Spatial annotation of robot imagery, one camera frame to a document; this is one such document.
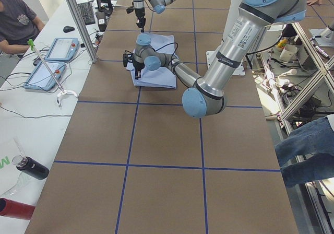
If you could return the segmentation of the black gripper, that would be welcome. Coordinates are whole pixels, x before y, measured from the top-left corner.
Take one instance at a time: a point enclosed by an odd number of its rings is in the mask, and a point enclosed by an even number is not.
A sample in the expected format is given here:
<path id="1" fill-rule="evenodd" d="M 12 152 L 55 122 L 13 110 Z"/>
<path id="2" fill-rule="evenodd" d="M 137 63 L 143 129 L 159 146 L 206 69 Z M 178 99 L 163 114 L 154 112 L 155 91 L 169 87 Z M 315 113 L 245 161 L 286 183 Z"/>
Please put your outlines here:
<path id="1" fill-rule="evenodd" d="M 136 25 L 140 29 L 141 33 L 144 33 L 144 28 L 146 25 L 146 18 L 145 18 L 145 8 L 135 8 L 134 6 L 127 7 L 126 12 L 128 14 L 135 12 L 135 15 L 137 17 Z"/>
<path id="2" fill-rule="evenodd" d="M 139 60 L 139 57 L 128 50 L 125 50 L 123 53 L 123 66 L 127 67 L 128 63 L 132 63 L 135 69 L 135 78 L 141 78 L 141 71 L 144 69 L 144 62 Z"/>

